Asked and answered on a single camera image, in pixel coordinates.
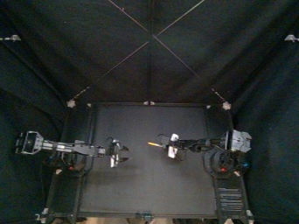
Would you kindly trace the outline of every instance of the black enclosure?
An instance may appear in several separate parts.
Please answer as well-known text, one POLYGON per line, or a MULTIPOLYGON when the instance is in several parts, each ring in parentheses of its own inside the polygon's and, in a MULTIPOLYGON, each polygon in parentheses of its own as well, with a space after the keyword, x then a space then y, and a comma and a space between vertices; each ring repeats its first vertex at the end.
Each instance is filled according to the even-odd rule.
POLYGON ((121 210, 150 213, 161 209, 178 214, 182 202, 163 208, 153 204, 159 190, 173 201, 167 184, 149 186, 155 178, 165 183, 166 173, 173 181, 181 177, 181 182, 171 183, 173 193, 190 187, 175 196, 178 200, 198 206, 197 200, 206 197, 210 205, 190 212, 183 205, 182 217, 212 211, 212 182, 204 170, 194 169, 202 167, 197 159, 201 155, 189 153, 189 160, 177 165, 146 142, 155 140, 159 127, 169 131, 166 134, 178 131, 182 137, 192 133, 192 127, 197 130, 193 135, 205 136, 209 127, 209 136, 218 137, 233 128, 229 120, 237 130, 253 136, 245 180, 257 223, 299 223, 299 42, 286 40, 290 34, 299 38, 298 11, 298 0, 0 0, 0 223, 34 224, 49 196, 57 211, 78 212, 82 182, 58 178, 54 184, 59 182, 57 186, 69 191, 50 192, 54 170, 43 165, 49 155, 15 155, 17 136, 29 130, 53 141, 81 139, 95 144, 106 144, 106 135, 114 132, 111 135, 133 150, 133 160, 118 170, 107 170, 105 158, 95 159, 95 170, 83 179, 81 212, 98 215, 105 211, 109 216, 121 216, 121 210), (22 41, 14 41, 14 35, 22 41), (69 108, 71 99, 77 100, 75 108, 69 108), (220 110, 221 105, 210 109, 183 106, 225 101, 233 105, 232 119, 220 110), (91 109, 91 102, 102 103, 91 109), (126 102, 139 106, 129 107, 126 102), (155 106, 145 107, 145 102, 155 106), (159 103, 175 103, 177 107, 158 108, 159 103), (127 112, 111 112, 110 117, 109 110, 117 108, 127 112), (131 109, 145 111, 135 116, 139 122, 127 119, 134 116, 131 109), (197 115, 182 115, 183 120, 177 120, 163 112, 167 109, 197 115), (151 122, 141 120, 143 116, 151 122), (121 122, 111 124, 113 117, 121 122), (179 126, 189 123, 192 126, 181 132, 179 126), (102 179, 107 182, 103 188, 98 184, 102 179), (135 191, 142 198, 150 193, 154 197, 141 207, 134 203, 138 198, 133 198, 129 206, 121 199, 127 200, 133 193, 121 191, 118 184, 146 189, 135 191), (208 195, 202 194, 202 185, 208 195), (93 191, 106 193, 97 193, 99 202, 91 200, 93 191), (109 198, 119 199, 119 203, 109 201, 105 205, 102 200, 109 198))

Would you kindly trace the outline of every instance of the mounting clip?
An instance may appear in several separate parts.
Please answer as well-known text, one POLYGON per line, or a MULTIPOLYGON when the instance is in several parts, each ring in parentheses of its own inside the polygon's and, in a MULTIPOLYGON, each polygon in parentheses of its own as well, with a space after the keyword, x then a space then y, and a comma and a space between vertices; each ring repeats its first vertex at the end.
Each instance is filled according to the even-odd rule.
POLYGON ((145 221, 150 223, 154 220, 154 216, 150 213, 145 214, 145 221))

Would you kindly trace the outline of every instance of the cable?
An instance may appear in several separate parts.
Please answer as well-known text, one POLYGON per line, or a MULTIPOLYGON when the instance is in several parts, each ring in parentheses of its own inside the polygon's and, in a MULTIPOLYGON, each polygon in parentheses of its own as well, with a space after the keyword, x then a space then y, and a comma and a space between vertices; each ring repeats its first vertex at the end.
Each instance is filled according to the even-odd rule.
POLYGON ((43 202, 46 202, 46 193, 45 193, 45 186, 43 186, 43 163, 41 168, 41 181, 42 181, 42 199, 43 199, 43 202))

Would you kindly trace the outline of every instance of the black wall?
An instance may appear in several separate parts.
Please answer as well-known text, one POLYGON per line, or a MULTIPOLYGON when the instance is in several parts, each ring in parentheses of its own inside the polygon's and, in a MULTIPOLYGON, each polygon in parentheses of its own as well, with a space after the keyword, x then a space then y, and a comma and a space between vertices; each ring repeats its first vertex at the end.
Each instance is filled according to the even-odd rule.
POLYGON ((298 59, 299 44, 282 41, 237 101, 238 129, 254 137, 248 193, 262 223, 299 223, 298 59))
MULTIPOLYGON (((0 31, 2 37, 15 34, 3 17, 0 31)), ((61 138, 66 108, 46 79, 25 43, 0 42, 0 223, 33 220, 45 207, 50 170, 42 167, 43 154, 17 155, 14 147, 22 131, 61 138)))

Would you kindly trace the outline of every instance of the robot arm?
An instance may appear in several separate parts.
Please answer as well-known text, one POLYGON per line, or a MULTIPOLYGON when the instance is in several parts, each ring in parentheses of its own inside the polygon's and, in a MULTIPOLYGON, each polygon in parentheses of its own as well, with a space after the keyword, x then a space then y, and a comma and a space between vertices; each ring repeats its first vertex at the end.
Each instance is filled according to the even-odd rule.
POLYGON ((94 158, 103 158, 111 156, 111 167, 118 167, 121 162, 129 160, 126 157, 129 148, 122 146, 121 142, 114 139, 109 149, 102 146, 95 146, 83 141, 77 140, 75 143, 61 143, 46 140, 43 136, 35 131, 22 133, 15 146, 17 154, 35 155, 41 151, 53 151, 58 155, 81 154, 94 158))

